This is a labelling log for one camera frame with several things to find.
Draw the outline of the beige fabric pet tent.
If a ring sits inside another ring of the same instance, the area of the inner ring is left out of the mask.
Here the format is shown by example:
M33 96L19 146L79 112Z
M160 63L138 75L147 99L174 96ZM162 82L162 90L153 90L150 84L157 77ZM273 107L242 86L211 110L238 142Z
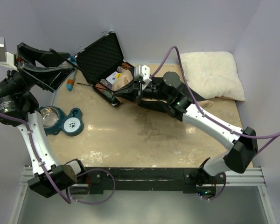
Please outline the beige fabric pet tent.
M114 95L133 103L133 82L114 92ZM180 76L175 72L166 72L162 77L153 77L152 81L144 88L145 92L151 90L152 101L142 101L140 107L167 113L176 117L186 112L186 108L194 104L193 98L198 102L205 98L195 91L189 92L186 85L181 81Z

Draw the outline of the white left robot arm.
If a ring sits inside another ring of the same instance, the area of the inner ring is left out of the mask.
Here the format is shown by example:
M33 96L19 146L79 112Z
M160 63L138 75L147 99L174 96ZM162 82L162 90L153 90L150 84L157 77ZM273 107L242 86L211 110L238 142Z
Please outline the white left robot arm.
M0 37L0 65L7 67L6 77L0 81L0 123L21 132L33 169L30 189L49 198L83 183L87 171L80 160L61 164L54 156L39 103L31 93L34 86L55 92L77 68L70 54L39 50L25 43L18 44L17 52L11 54Z

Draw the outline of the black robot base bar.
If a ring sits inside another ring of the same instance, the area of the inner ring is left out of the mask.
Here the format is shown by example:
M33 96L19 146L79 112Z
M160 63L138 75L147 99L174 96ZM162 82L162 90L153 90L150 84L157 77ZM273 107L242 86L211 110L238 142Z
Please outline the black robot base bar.
M96 171L87 167L89 173L77 178L77 186L86 187L90 194L103 194L107 190L118 191L181 191L195 194L197 187L215 187L226 183L226 176L218 174L207 177L198 168L115 168L103 167Z

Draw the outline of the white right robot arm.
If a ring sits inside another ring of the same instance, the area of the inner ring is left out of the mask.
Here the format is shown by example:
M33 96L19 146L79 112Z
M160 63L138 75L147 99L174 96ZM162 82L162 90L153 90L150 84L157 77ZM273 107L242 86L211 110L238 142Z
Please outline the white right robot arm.
M255 131L249 127L242 130L203 110L192 93L189 97L182 93L186 84L176 73L166 73L160 78L161 83L153 88L156 78L148 72L146 65L136 67L134 80L128 87L133 91L133 98L146 96L149 91L168 94L165 104L167 114L199 128L227 149L226 153L205 160L198 172L200 181L210 183L215 175L229 170L243 174L258 151Z

